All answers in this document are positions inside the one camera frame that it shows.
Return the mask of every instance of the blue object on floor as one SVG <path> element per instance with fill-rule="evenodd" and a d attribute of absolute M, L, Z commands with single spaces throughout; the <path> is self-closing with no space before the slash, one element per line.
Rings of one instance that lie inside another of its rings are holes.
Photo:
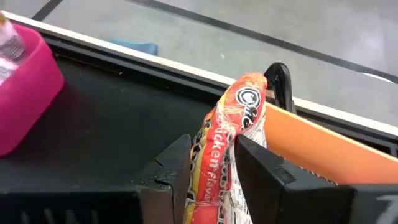
<path fill-rule="evenodd" d="M 108 41 L 112 44 L 118 44 L 120 46 L 128 47 L 130 49 L 138 50 L 151 55 L 157 55 L 157 51 L 159 49 L 159 46 L 154 43 L 138 44 L 120 39 L 109 39 Z"/>

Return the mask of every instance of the orange board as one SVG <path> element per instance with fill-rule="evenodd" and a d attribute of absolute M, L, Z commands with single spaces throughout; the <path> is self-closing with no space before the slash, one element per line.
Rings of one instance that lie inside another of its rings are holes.
<path fill-rule="evenodd" d="M 398 184 L 398 159 L 270 103 L 269 150 L 339 184 Z"/>

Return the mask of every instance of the snack package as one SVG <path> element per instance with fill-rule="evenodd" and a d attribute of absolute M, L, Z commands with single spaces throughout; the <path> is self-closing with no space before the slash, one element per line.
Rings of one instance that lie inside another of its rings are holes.
<path fill-rule="evenodd" d="M 234 138 L 244 134 L 266 147 L 266 88 L 262 73 L 247 73 L 205 116 L 193 138 L 185 224 L 251 223 L 236 170 Z"/>
<path fill-rule="evenodd" d="M 0 85 L 18 68 L 14 62 L 0 57 Z"/>
<path fill-rule="evenodd" d="M 20 63 L 25 57 L 25 47 L 8 19 L 0 12 L 0 56 Z"/>

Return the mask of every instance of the black metal handle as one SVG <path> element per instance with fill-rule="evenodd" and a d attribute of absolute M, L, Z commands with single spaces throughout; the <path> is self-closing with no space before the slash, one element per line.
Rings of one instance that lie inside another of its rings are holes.
<path fill-rule="evenodd" d="M 290 79 L 290 72 L 283 63 L 273 63 L 264 76 L 268 80 L 268 90 L 273 90 L 275 93 L 275 102 L 281 108 L 294 113 L 294 103 L 292 99 L 292 81 Z"/>

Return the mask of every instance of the pink basket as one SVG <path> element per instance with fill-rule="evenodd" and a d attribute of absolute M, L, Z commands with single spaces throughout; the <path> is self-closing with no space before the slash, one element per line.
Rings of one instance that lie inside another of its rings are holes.
<path fill-rule="evenodd" d="M 0 156 L 16 148 L 63 86 L 61 71 L 40 34 L 14 27 L 29 56 L 0 85 Z"/>

